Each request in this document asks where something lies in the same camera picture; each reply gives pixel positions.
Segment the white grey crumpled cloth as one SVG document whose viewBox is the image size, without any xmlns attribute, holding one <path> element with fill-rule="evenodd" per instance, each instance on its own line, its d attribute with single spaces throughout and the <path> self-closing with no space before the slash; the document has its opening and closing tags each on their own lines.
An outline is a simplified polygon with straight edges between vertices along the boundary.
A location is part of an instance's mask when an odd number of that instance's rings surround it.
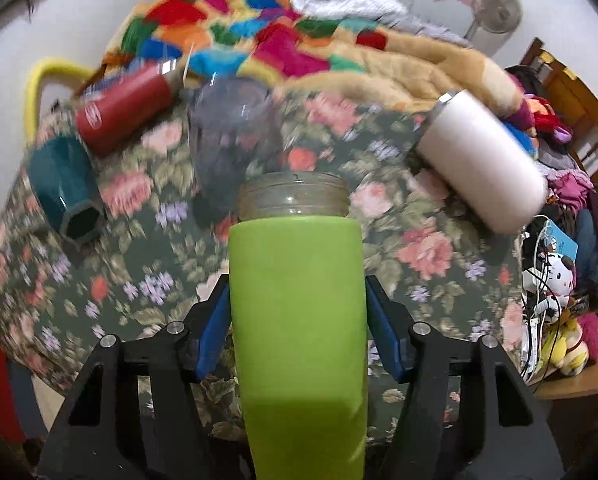
<svg viewBox="0 0 598 480">
<path fill-rule="evenodd" d="M 448 27 L 424 20 L 398 0 L 290 0 L 294 11 L 308 18 L 354 20 L 399 32 L 437 39 L 460 47 L 473 45 Z"/>
</svg>

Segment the teal hexagonal cup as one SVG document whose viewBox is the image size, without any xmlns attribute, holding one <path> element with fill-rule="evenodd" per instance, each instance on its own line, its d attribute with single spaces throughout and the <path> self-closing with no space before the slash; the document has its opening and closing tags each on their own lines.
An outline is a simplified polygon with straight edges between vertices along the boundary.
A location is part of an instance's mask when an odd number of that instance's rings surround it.
<svg viewBox="0 0 598 480">
<path fill-rule="evenodd" d="M 98 237 L 105 220 L 96 174 L 82 143 L 57 136 L 30 157 L 28 177 L 49 226 L 75 245 Z"/>
</svg>

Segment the green bottle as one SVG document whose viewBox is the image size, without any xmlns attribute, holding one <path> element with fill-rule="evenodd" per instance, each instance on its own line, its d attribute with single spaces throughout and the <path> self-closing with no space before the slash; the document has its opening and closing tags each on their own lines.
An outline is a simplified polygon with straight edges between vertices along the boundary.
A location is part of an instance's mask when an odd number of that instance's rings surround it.
<svg viewBox="0 0 598 480">
<path fill-rule="evenodd" d="M 345 182 L 275 172 L 241 187 L 229 296 L 260 479 L 359 479 L 367 421 L 360 224 Z"/>
</svg>

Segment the colourful patchwork blanket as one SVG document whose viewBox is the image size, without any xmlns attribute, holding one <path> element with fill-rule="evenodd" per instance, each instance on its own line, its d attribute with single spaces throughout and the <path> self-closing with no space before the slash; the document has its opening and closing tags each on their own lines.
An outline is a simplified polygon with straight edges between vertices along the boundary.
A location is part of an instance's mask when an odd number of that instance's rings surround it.
<svg viewBox="0 0 598 480">
<path fill-rule="evenodd" d="M 534 132 L 522 87 L 482 52 L 368 18 L 313 18 L 291 0 L 144 0 L 88 82 L 150 58 L 180 58 L 197 77 L 252 77 L 409 113 L 467 90 L 503 122 Z"/>
</svg>

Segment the hello kitty plush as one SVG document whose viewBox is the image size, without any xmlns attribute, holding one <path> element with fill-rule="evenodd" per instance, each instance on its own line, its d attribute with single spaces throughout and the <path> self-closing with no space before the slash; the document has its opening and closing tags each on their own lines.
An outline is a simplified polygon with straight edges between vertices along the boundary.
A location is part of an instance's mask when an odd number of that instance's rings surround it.
<svg viewBox="0 0 598 480">
<path fill-rule="evenodd" d="M 549 252 L 539 266 L 523 270 L 523 288 L 530 294 L 532 316 L 554 324 L 566 310 L 575 288 L 575 263 L 572 259 Z"/>
</svg>

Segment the red plush toy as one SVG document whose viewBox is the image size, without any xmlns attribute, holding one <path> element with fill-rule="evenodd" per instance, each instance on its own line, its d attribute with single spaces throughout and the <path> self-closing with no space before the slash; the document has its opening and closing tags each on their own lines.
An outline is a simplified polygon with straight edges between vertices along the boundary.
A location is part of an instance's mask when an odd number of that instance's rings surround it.
<svg viewBox="0 0 598 480">
<path fill-rule="evenodd" d="M 567 144 L 572 140 L 572 129 L 561 120 L 547 99 L 528 93 L 525 100 L 534 116 L 534 129 L 538 133 L 550 136 L 559 144 Z"/>
</svg>

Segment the yellow plush toy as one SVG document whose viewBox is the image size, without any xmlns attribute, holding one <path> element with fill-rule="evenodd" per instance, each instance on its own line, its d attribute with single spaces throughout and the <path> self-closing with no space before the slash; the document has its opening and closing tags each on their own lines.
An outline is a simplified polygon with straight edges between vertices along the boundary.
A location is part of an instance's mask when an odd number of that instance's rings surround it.
<svg viewBox="0 0 598 480">
<path fill-rule="evenodd" d="M 576 318 L 570 318 L 546 336 L 542 362 L 546 364 L 548 373 L 558 370 L 565 377 L 577 376 L 584 370 L 589 358 L 584 330 Z"/>
</svg>

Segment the wooden headboard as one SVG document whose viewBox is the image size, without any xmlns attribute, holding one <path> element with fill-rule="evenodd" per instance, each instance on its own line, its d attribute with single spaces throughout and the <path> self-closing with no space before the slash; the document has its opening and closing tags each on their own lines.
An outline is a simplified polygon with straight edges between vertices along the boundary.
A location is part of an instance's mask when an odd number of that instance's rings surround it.
<svg viewBox="0 0 598 480">
<path fill-rule="evenodd" d="M 598 184 L 598 98 L 539 38 L 531 41 L 520 64 L 537 71 L 546 99 L 572 129 L 570 157 Z"/>
</svg>

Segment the white standing fan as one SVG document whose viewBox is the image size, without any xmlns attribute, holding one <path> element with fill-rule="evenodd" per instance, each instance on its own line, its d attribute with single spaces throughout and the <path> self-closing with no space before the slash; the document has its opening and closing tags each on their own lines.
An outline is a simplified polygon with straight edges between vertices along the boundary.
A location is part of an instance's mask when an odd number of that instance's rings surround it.
<svg viewBox="0 0 598 480">
<path fill-rule="evenodd" d="M 523 17 L 520 0 L 472 0 L 470 10 L 473 21 L 464 35 L 466 40 L 472 40 L 478 29 L 493 35 L 514 32 Z"/>
</svg>

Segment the floral bed sheet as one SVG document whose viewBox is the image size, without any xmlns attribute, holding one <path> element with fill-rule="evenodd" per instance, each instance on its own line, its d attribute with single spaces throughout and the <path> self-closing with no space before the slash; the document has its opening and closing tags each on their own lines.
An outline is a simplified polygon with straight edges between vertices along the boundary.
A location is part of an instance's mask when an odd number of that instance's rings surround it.
<svg viewBox="0 0 598 480">
<path fill-rule="evenodd" d="M 290 94 L 281 111 L 289 166 L 347 181 L 365 271 L 387 295 L 444 335 L 496 336 L 523 366 L 520 244 L 482 229 L 418 159 L 423 115 L 324 93 Z M 0 344 L 57 392 L 102 336 L 154 335 L 229 270 L 235 217 L 203 210 L 184 105 L 96 170 L 107 220 L 92 244 L 47 225 L 25 172 L 0 214 Z"/>
</svg>

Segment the yellow tube rail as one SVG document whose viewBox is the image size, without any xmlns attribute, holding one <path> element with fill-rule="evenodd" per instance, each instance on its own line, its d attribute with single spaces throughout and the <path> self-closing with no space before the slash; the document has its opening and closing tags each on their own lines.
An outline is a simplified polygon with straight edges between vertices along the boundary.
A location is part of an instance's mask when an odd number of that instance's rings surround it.
<svg viewBox="0 0 598 480">
<path fill-rule="evenodd" d="M 23 132 L 26 145 L 34 142 L 42 95 L 49 81 L 61 81 L 66 86 L 70 82 L 85 82 L 95 74 L 92 67 L 73 62 L 67 58 L 50 56 L 36 62 L 26 76 L 23 90 Z"/>
</svg>

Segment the red bottle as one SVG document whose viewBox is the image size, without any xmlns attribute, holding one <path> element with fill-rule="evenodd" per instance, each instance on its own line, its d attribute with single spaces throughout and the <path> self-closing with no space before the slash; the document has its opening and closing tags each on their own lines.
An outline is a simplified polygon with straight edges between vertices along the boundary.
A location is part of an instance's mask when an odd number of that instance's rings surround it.
<svg viewBox="0 0 598 480">
<path fill-rule="evenodd" d="M 87 101 L 75 114 L 75 127 L 87 148 L 106 157 L 145 122 L 169 108 L 183 86 L 184 65 L 151 63 Z"/>
</svg>

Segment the white tumbler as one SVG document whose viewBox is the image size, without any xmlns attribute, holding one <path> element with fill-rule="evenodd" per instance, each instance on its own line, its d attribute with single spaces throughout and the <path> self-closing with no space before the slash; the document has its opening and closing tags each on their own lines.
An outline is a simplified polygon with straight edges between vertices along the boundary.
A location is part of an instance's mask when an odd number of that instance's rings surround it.
<svg viewBox="0 0 598 480">
<path fill-rule="evenodd" d="M 515 234 L 542 209 L 548 184 L 508 128 L 470 92 L 444 93 L 415 151 L 488 228 Z"/>
</svg>

